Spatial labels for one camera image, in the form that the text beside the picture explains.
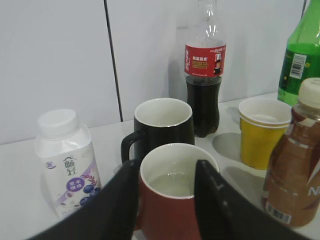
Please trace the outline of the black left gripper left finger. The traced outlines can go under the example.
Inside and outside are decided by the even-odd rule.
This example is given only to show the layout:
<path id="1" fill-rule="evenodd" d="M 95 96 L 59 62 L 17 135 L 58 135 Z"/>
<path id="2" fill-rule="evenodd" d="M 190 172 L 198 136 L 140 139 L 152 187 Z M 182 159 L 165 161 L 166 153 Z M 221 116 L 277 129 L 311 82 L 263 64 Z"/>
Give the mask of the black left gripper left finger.
<path id="1" fill-rule="evenodd" d="M 139 159 L 126 161 L 93 199 L 34 240 L 130 240 L 139 206 Z"/>

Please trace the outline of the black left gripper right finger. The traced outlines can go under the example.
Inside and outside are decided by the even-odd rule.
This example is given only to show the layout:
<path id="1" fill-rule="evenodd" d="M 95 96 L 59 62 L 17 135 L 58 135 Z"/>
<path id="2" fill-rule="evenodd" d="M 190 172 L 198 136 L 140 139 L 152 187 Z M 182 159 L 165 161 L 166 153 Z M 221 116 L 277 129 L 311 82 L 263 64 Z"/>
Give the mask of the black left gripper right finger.
<path id="1" fill-rule="evenodd" d="M 196 162 L 194 205 L 203 240 L 304 240 L 239 194 L 206 159 Z"/>

